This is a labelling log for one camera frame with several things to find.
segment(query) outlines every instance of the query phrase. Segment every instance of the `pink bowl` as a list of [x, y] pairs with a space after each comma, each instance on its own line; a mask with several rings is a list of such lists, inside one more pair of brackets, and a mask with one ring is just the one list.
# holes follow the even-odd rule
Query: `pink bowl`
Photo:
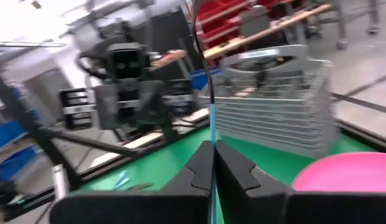
[[386, 192], [386, 153], [329, 156], [303, 169], [293, 182], [300, 191]]

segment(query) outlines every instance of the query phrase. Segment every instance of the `workbench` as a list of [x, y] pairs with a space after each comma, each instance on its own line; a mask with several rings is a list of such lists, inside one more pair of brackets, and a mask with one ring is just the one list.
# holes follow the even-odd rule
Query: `workbench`
[[[126, 190], [128, 187], [147, 182], [154, 184], [148, 188], [148, 190], [159, 190], [182, 169], [202, 141], [208, 140], [209, 138], [210, 129], [205, 128], [98, 180], [85, 184], [80, 190], [113, 190], [120, 172], [124, 170], [128, 171], [128, 176], [131, 180], [120, 188], [120, 190]], [[258, 164], [265, 172], [285, 184], [291, 184], [303, 168], [314, 162], [314, 159], [311, 158], [269, 149], [238, 139], [222, 136], [219, 136], [219, 138], [225, 140], [230, 146]], [[370, 146], [342, 134], [338, 143], [330, 150], [330, 154], [364, 151], [374, 150]], [[217, 214], [219, 216], [218, 224], [222, 224], [224, 220], [222, 218], [219, 201], [217, 207]]]

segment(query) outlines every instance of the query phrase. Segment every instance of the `gray plastic crate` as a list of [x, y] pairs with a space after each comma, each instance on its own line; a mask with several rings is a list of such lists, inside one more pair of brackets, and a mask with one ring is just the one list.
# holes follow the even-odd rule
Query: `gray plastic crate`
[[[267, 68], [264, 63], [275, 57], [289, 61]], [[214, 76], [218, 132], [303, 156], [325, 156], [338, 137], [329, 92], [330, 67], [328, 61], [308, 59], [304, 45], [223, 59], [224, 72]], [[208, 106], [207, 86], [199, 98]]]

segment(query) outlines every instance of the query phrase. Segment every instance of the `wire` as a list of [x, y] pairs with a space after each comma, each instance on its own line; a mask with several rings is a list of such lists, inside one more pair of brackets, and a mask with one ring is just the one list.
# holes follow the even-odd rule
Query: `wire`
[[[210, 90], [210, 140], [212, 141], [212, 144], [215, 147], [215, 141], [216, 141], [216, 127], [215, 127], [215, 95], [214, 95], [214, 84], [212, 83], [212, 77], [210, 70], [208, 68], [207, 61], [204, 57], [204, 53], [202, 50], [202, 47], [200, 45], [199, 38], [197, 36], [197, 32], [195, 31], [195, 23], [197, 20], [197, 15], [199, 13], [199, 9], [201, 6], [202, 0], [194, 0], [193, 5], [193, 25], [192, 25], [192, 33], [194, 36], [194, 42], [197, 46], [197, 51], [201, 57], [201, 60], [203, 61], [204, 71], [208, 78], [208, 87]], [[214, 183], [212, 184], [212, 224], [217, 224], [217, 186]]]
[[192, 33], [193, 33], [193, 36], [194, 36], [194, 42], [195, 42], [195, 44], [197, 46], [197, 51], [198, 51], [198, 53], [200, 55], [200, 58], [201, 58], [201, 60], [203, 62], [203, 65], [204, 65], [205, 74], [207, 75], [207, 78], [208, 78], [208, 86], [209, 86], [209, 90], [210, 90], [210, 104], [214, 104], [215, 103], [214, 85], [212, 83], [211, 73], [210, 73], [207, 61], [206, 61], [206, 59], [204, 57], [204, 53], [203, 53], [202, 47], [200, 45], [200, 40], [199, 40], [199, 38], [197, 36], [197, 32], [195, 31], [195, 24], [196, 24], [196, 20], [197, 20], [197, 15], [199, 13], [199, 8], [201, 6], [201, 1], [202, 0], [195, 0], [194, 1]]
[[94, 59], [94, 60], [96, 59], [96, 60], [100, 60], [101, 62], [103, 61], [103, 58], [101, 58], [101, 57], [99, 57], [91, 52], [80, 52], [78, 57], [75, 58], [75, 64], [77, 64], [77, 66], [79, 68], [81, 68], [84, 72], [87, 72], [90, 76], [97, 77], [101, 80], [104, 80], [104, 79], [109, 77], [107, 74], [96, 72], [93, 69], [87, 68], [86, 66], [84, 66], [81, 62], [81, 59], [83, 59], [83, 58], [90, 58], [90, 59]]

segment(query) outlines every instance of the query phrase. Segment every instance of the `blue bin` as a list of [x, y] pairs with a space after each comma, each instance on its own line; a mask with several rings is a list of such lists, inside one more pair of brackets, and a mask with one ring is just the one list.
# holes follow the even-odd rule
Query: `blue bin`
[[0, 179], [2, 181], [11, 180], [21, 169], [23, 169], [37, 153], [33, 146], [27, 147], [20, 152], [13, 154], [0, 164]]
[[[210, 69], [211, 76], [221, 74], [222, 71], [219, 68]], [[201, 90], [208, 83], [207, 75], [205, 74], [204, 69], [198, 70], [191, 73], [193, 89]]]
[[10, 121], [0, 126], [0, 148], [11, 142], [13, 139], [25, 133], [25, 130], [16, 121]]

